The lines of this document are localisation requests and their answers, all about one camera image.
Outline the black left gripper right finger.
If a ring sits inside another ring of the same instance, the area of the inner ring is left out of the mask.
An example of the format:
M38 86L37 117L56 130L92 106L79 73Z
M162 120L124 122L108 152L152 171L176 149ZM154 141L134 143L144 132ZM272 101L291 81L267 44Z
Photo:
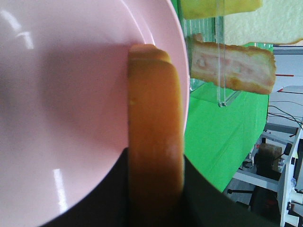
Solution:
M278 227L231 201L192 165L187 157L181 199L182 227Z

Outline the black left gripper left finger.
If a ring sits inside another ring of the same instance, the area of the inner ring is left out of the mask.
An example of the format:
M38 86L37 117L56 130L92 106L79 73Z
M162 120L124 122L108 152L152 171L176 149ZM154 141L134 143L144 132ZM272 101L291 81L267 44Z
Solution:
M128 148L125 148L105 178L87 196L42 226L129 226L127 155Z

